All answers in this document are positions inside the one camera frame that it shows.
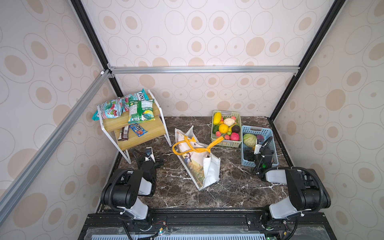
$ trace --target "yellow bag handle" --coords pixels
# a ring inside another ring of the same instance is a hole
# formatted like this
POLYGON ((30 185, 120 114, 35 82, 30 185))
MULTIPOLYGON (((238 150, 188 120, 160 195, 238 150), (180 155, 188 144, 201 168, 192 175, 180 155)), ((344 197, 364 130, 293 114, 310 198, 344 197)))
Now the yellow bag handle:
POLYGON ((183 155, 183 154, 186 154, 187 152, 199 152, 199 153, 200 152, 211 152, 211 148, 223 140, 224 140, 224 137, 219 137, 215 141, 211 142, 211 144, 209 144, 207 148, 203 148, 203 147, 194 148, 194 147, 192 147, 190 142, 196 142, 196 139, 194 137, 192 137, 192 139, 188 139, 188 137, 184 135, 184 141, 180 141, 180 142, 175 143, 172 146, 172 151, 176 155, 183 155), (185 152, 176 152, 176 150, 175 150, 176 145, 183 143, 183 142, 187 143, 187 145, 189 146, 190 149, 185 151, 185 152))

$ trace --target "avocado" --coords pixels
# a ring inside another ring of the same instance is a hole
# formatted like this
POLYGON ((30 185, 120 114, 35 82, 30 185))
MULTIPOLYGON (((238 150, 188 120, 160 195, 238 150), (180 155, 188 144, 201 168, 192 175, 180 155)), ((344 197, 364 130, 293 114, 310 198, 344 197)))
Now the avocado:
POLYGON ((239 125, 233 126, 232 127, 232 132, 239 133, 240 132, 240 126, 239 125))

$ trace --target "wall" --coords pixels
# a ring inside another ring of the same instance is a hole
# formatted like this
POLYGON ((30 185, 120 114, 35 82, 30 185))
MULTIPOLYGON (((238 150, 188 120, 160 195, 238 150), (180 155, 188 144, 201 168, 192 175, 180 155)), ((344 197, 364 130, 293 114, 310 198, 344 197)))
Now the wall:
MULTIPOLYGON (((120 67, 298 65, 332 3, 83 1, 109 62, 120 67)), ((156 93, 167 90, 158 101, 168 116, 210 116, 213 109, 231 109, 243 116, 270 116, 285 89, 283 82, 292 77, 283 74, 274 78, 277 75, 134 74, 118 75, 117 79, 126 92, 142 87, 156 93), (261 75, 266 75, 265 84, 258 85, 261 75), (209 84, 212 76, 215 83, 209 84), (271 83, 275 80, 278 86, 271 83)))
POLYGON ((384 1, 349 1, 275 121, 327 188, 339 240, 384 234, 383 63, 384 1))
MULTIPOLYGON (((100 69, 66 0, 1 1, 0 195, 100 69)), ((105 83, 1 226, 1 240, 77 239, 116 155, 91 117, 114 97, 105 83)))

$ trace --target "blue plastic basket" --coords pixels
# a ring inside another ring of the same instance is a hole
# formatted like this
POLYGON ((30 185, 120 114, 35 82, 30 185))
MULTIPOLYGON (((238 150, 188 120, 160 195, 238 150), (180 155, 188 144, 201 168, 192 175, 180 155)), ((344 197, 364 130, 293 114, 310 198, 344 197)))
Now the blue plastic basket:
MULTIPOLYGON (((272 130, 265 127, 253 127, 253 126, 242 126, 242 133, 243 135, 246 133, 251 133, 254 135, 262 135, 265 140, 267 140, 270 136, 273 136, 272 130)), ((276 146, 275 146, 275 140, 273 139, 270 143, 267 145, 269 149, 274 151, 273 154, 273 162, 272 166, 276 167, 279 165, 279 160, 277 159, 277 153, 276 153, 276 146)), ((241 165, 247 166, 247 167, 255 167, 255 162, 249 162, 244 159, 244 150, 251 150, 250 147, 247 147, 243 142, 241 146, 241 165)))

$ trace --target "dark brown marble surface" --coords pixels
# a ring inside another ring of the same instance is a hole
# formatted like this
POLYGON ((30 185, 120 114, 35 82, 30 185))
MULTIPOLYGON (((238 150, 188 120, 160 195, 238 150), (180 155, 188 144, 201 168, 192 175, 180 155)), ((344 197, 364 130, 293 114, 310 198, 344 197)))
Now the dark brown marble surface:
MULTIPOLYGON (((198 140, 210 144, 211 117, 165 117, 171 142, 175 128, 186 132, 192 125, 198 140)), ((243 125, 270 128, 263 117, 241 117, 243 125)), ((276 151, 280 166, 287 166, 277 141, 276 151)), ((241 165, 240 148, 217 146, 212 153, 221 158, 218 182, 198 191, 178 157, 173 154, 165 137, 159 137, 135 147, 142 151, 152 147, 155 157, 164 155, 164 166, 157 170, 157 189, 153 197, 140 197, 151 208, 166 207, 262 207, 287 197, 287 187, 262 182, 251 174, 253 168, 241 165)), ((135 162, 121 160, 119 168, 137 168, 135 162)))

